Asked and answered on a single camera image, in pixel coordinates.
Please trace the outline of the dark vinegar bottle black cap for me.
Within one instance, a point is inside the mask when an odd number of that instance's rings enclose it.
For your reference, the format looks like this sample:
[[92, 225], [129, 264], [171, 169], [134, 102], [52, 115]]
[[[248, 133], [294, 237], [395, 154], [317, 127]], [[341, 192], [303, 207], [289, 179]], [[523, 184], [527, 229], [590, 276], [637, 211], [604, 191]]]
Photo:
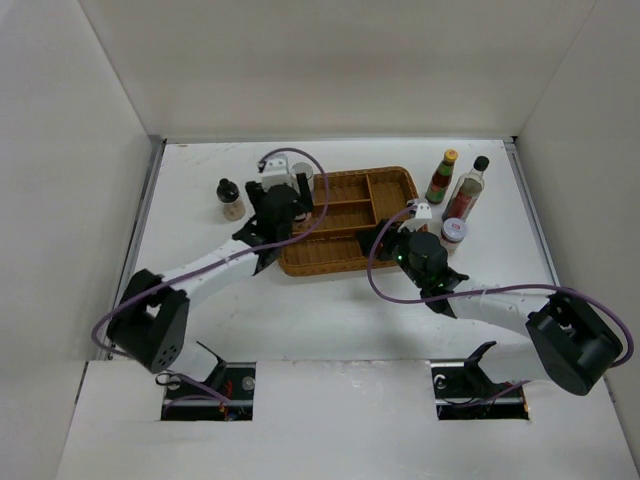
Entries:
[[474, 160], [471, 170], [460, 176], [445, 207], [442, 215], [443, 221], [450, 218], [467, 220], [484, 190], [484, 173], [489, 164], [490, 160], [486, 156], [478, 156]]

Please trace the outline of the silver cap blue label jar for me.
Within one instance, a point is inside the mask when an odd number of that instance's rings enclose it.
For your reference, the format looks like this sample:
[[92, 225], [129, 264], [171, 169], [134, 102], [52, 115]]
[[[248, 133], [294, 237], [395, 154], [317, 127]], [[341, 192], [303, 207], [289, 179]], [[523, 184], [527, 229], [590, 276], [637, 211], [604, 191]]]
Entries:
[[314, 170], [311, 164], [307, 162], [297, 162], [290, 166], [291, 183], [297, 193], [301, 193], [298, 176], [303, 175], [308, 184], [308, 190], [311, 196], [314, 196]]

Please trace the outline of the black cap spice jar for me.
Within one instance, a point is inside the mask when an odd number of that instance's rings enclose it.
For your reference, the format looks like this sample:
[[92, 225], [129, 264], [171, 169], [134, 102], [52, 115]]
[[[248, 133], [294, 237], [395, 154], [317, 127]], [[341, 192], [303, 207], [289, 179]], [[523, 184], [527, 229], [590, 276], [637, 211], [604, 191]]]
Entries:
[[216, 188], [216, 194], [222, 204], [222, 213], [226, 220], [233, 222], [244, 217], [246, 210], [236, 183], [222, 178]]

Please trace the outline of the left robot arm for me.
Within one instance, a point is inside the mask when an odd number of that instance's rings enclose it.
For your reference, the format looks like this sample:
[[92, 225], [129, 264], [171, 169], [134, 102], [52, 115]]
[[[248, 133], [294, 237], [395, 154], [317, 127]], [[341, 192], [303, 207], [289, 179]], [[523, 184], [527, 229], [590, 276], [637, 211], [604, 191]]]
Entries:
[[134, 274], [109, 321], [106, 336], [153, 374], [176, 372], [206, 399], [224, 387], [221, 359], [200, 342], [185, 339], [189, 313], [200, 303], [274, 263], [292, 237], [293, 226], [313, 209], [303, 175], [297, 186], [246, 184], [255, 214], [221, 247], [163, 274], [142, 269]]

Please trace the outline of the small jar red white lid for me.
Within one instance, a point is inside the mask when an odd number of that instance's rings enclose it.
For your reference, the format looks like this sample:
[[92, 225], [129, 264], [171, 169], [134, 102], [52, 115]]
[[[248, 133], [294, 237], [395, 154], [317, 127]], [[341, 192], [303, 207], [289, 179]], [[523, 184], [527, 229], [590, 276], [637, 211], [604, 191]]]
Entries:
[[459, 218], [446, 219], [440, 230], [440, 242], [449, 255], [453, 255], [468, 233], [464, 220]]

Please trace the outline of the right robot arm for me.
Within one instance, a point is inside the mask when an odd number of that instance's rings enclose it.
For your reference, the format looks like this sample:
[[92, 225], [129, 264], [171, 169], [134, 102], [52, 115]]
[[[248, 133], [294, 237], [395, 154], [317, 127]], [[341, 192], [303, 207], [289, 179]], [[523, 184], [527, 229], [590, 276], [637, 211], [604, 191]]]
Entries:
[[456, 272], [448, 253], [429, 232], [406, 223], [380, 222], [356, 239], [369, 262], [395, 263], [418, 289], [417, 303], [452, 319], [478, 320], [526, 337], [517, 370], [478, 361], [464, 370], [473, 394], [489, 394], [500, 382], [550, 380], [587, 395], [611, 368], [626, 363], [634, 341], [621, 319], [600, 302], [570, 288], [521, 284], [490, 287]]

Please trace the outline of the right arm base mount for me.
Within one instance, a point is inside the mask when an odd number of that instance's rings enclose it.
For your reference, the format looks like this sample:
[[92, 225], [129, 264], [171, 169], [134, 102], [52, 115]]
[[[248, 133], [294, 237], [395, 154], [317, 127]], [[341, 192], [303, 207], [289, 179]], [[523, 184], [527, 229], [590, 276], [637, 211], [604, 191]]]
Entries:
[[494, 383], [480, 366], [496, 341], [466, 358], [430, 363], [436, 415], [441, 421], [528, 420], [524, 381]]

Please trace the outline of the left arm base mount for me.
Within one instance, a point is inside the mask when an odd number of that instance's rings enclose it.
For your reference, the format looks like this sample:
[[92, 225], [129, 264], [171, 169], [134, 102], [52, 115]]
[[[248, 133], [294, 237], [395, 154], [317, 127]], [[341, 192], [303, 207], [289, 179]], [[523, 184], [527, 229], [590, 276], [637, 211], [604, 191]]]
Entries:
[[205, 380], [172, 370], [159, 373], [155, 383], [164, 389], [161, 421], [251, 421], [257, 380], [255, 362], [227, 362], [206, 348], [216, 360]]

